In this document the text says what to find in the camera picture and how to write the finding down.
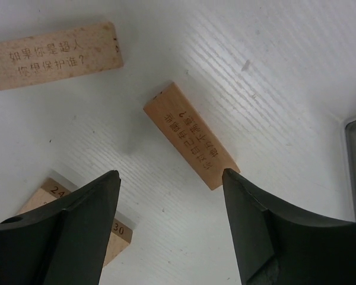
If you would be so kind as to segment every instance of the wood grain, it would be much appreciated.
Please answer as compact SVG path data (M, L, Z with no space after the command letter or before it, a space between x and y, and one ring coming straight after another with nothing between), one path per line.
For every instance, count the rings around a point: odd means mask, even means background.
M26 213L70 193L71 191L67 190L54 179L47 178L43 185L33 194L17 214L20 215ZM103 266L110 263L131 243L132 235L133 231L129 227L125 226L117 219L113 220Z
M0 90L123 66L111 22L0 43Z
M222 185L225 168L240 172L175 83L153 98L144 110L211 190Z

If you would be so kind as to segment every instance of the numbered wooden block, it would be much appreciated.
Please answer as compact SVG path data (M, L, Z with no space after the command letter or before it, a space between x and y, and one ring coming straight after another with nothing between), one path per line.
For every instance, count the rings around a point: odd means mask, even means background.
M222 185L225 168L240 172L175 83L154 97L144 110L211 190Z
M0 43L0 90L123 66L111 22Z
M48 178L17 214L26 213L70 193L69 190L57 181ZM110 263L131 243L132 234L133 231L129 227L125 226L117 219L113 220L112 231L109 237L103 266Z

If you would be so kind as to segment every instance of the rectangular wooden block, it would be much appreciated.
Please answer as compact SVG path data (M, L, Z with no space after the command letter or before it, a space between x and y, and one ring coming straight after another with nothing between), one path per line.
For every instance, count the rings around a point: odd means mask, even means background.
M240 172L175 83L151 100L144 110L211 190L223 184L225 168Z
M70 193L71 192L69 190L57 181L52 178L48 178L17 214L20 215L26 213ZM125 226L117 219L113 220L112 231L109 237L103 266L110 263L131 243L132 234L133 231L129 227Z
M123 66L111 22L0 43L0 90Z

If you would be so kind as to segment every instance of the chinese character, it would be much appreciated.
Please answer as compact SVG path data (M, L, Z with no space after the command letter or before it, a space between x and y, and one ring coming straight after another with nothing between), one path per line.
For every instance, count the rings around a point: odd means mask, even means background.
M189 126L194 120L191 116L188 116L186 119L183 120L184 123Z
M186 136L187 136L186 131L182 131L182 132L178 133L178 137L180 139L185 138Z
M190 145L193 145L194 144L194 141L191 139L191 138L189 138L187 141L185 141L184 143L183 143L185 146L187 146L187 147L189 147Z
M43 68L44 68L46 71L53 69L52 63L51 63L50 61L45 61L45 62L43 63Z
M61 52L69 52L70 51L69 42L60 42L59 47L61 48Z
M63 59L61 59L60 61L55 61L57 69L62 69L62 64L65 64L65 61Z
M21 59L18 52L10 53L9 57L12 59L12 61L19 61Z
M47 50L49 51L49 53L50 53L51 55L56 55L56 54L58 54L57 48L55 47L55 45L54 45L53 43L49 43L49 44L47 45Z
M77 39L75 39L75 47L74 47L74 50L77 49L77 47L80 47L81 49L83 49L80 45L78 45Z
M78 65L77 61L75 60L75 57L73 56L70 56L70 58L67 59L67 63L69 64L69 67L71 66L75 67Z
M170 125L170 128L174 131L174 132L177 132L180 130L180 126L177 122L174 122Z
M29 71L28 68L25 66L21 66L18 67L18 72L22 75L22 76L29 76Z
M192 127L190 128L190 131L191 131L193 134L195 134L195 133L197 133L197 132L200 132L201 129L200 129L200 127L198 127L197 124L195 124L194 126L192 126Z
M206 158L204 157L204 154L201 154L200 156L198 156L198 157L196 157L198 160L199 160L199 162L204 162L205 160L206 160Z
M205 170L208 170L208 169L210 169L211 167L212 167L211 162L206 162L205 164L203 164L203 168L204 168Z
M165 116L165 122L167 122L167 123L171 123L173 121L173 119L174 119L174 117L171 113L169 113Z
M30 59L30 49L22 49L24 59Z
M43 47L38 47L38 48L35 47L34 52L36 53L36 56L39 58L41 58L45 54L45 52L43 51Z
M194 147L193 149L191 149L191 153L192 154L197 154L197 153L200 153L201 150L198 148L198 147Z
M210 142L210 141L207 141L207 142L205 143L205 146L206 146L206 148L213 147L212 142Z
M202 135L202 134L199 134L199 136L196 137L196 139L197 139L199 142L203 141L205 138L206 138L206 135Z
M40 65L37 63L31 64L30 69L33 69L35 72L38 72L38 69L40 69Z
M215 157L218 155L218 151L216 150L216 148L213 148L209 153L212 157Z

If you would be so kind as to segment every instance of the jenga block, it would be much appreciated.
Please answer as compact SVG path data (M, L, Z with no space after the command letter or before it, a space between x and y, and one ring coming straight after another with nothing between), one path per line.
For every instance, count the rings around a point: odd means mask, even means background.
M154 97L144 110L211 190L222 185L224 169L240 172L175 83Z
M111 22L0 43L0 90L123 66Z
M20 215L26 213L70 193L71 192L69 190L57 181L52 178L48 178L17 214ZM125 226L117 219L113 220L103 266L110 263L131 243L132 234L133 231L129 227Z

